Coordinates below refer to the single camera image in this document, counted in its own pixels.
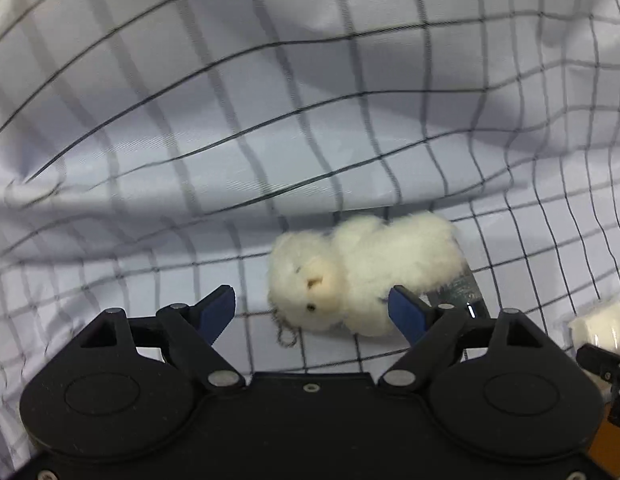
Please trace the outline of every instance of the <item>white fabric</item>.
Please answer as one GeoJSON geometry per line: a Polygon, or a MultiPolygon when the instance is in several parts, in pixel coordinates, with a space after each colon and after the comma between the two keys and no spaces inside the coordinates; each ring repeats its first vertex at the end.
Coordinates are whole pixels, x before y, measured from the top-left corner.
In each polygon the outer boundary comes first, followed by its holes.
{"type": "Polygon", "coordinates": [[[0,0],[0,474],[24,382],[107,307],[229,283],[245,374],[378,375],[401,336],[277,344],[267,252],[423,208],[563,348],[620,298],[620,0],[0,0]]]}

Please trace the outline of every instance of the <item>orange object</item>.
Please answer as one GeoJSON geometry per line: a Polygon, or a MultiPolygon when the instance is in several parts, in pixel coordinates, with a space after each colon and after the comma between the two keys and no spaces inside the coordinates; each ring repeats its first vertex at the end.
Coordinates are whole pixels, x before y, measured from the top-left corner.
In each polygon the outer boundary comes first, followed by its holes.
{"type": "Polygon", "coordinates": [[[620,478],[620,429],[608,422],[610,405],[606,405],[606,415],[597,431],[588,454],[600,467],[615,478],[620,478]]]}

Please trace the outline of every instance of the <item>plush toy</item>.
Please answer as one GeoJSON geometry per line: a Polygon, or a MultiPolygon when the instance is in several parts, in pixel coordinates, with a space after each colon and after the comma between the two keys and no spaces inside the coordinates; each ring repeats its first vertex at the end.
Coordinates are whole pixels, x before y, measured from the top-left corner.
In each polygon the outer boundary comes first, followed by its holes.
{"type": "Polygon", "coordinates": [[[327,330],[343,322],[378,336],[392,329],[388,293],[395,285],[422,294],[460,275],[466,266],[450,222],[432,213],[386,225],[355,216],[331,235],[281,235],[270,255],[268,298],[294,327],[327,330]]]}

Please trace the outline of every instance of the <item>white object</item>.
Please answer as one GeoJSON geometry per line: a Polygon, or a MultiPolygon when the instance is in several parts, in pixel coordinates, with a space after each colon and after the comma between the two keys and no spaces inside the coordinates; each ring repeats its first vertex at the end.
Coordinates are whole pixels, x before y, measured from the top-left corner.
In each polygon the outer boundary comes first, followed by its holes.
{"type": "Polygon", "coordinates": [[[357,216],[330,237],[304,231],[281,235],[270,256],[269,300],[293,326],[326,330],[343,322],[352,332],[389,332],[388,292],[403,285],[421,294],[450,282],[465,258],[450,222],[422,213],[385,225],[357,216]]]}
{"type": "MultiPolygon", "coordinates": [[[[598,305],[584,316],[571,321],[568,326],[576,349],[590,343],[604,350],[620,354],[620,301],[598,305]]],[[[610,384],[588,373],[599,389],[607,391],[610,384]]]]}

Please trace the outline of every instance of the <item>circular cover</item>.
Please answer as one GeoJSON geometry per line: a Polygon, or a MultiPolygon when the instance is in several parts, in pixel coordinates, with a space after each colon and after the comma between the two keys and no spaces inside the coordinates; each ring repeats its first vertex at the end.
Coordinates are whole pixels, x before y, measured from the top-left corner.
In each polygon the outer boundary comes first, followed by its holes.
{"type": "Polygon", "coordinates": [[[435,417],[468,446],[501,459],[583,449],[602,419],[600,394],[573,363],[545,357],[486,355],[448,368],[429,390],[435,417]]]}
{"type": "Polygon", "coordinates": [[[139,355],[81,354],[52,361],[21,396],[21,419],[40,446],[91,461],[121,460],[168,439],[190,415],[192,386],[170,365],[139,355]]]}

